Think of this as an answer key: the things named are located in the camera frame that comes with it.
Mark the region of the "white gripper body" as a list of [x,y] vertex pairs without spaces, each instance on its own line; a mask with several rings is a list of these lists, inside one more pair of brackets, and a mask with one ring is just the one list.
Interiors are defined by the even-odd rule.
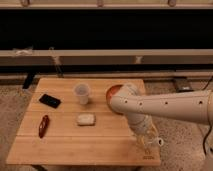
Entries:
[[158,131],[152,121],[145,124],[145,127],[142,129],[142,132],[139,135],[144,135],[146,133],[155,133],[159,136]]

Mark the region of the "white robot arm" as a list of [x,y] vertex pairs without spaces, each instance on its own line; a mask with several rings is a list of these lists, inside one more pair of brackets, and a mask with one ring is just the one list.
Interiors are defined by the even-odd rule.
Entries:
[[140,145],[162,145],[158,133],[151,130],[152,116],[213,126],[211,90],[142,95],[136,85],[126,83],[112,86],[106,93],[106,100],[112,111],[126,117]]

